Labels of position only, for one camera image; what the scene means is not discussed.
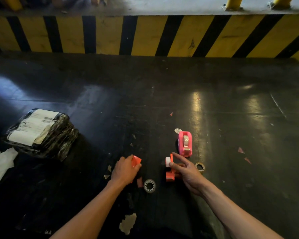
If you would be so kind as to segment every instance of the forearm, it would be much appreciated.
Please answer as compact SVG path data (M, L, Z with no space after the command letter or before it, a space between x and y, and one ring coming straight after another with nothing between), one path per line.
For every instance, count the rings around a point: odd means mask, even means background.
M199 191L212 211L236 239L282 239L277 233L241 209L207 179Z
M96 239L101 227L124 186L109 181L107 186L51 239Z

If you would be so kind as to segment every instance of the black plastic wrapped package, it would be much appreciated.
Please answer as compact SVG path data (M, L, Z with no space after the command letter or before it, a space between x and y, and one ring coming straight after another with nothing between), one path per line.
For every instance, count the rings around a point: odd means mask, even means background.
M35 108L11 126L3 140L17 152L63 161L78 135L67 114Z

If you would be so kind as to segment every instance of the person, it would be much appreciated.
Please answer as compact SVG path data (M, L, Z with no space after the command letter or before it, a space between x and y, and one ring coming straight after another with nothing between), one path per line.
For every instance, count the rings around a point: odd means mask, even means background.
M182 163L171 162L175 177L183 180L186 187L202 197L222 222L229 234L236 239L283 239L255 217L241 209L214 184L198 171L195 165L183 156L173 153ZM131 166L133 155L121 157L112 172L111 180L86 207L61 227L51 239L96 239L117 196L129 185L141 168Z

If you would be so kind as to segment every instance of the crumpled white paper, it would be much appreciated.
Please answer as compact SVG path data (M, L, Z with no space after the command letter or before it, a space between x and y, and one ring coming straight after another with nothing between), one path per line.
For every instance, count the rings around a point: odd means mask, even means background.
M5 152L0 152L0 180L9 168L14 167L13 160L18 155L14 148L9 148Z

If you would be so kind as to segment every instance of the yellow pole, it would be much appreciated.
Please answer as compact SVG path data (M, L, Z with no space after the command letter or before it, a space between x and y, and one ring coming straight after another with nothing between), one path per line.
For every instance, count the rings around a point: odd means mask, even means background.
M227 0L226 6L224 9L226 11L237 11L241 9L240 4L242 0Z
M22 9L22 4L19 0L4 0L4 1L13 11L19 11Z
M273 0L271 8L288 9L292 0Z

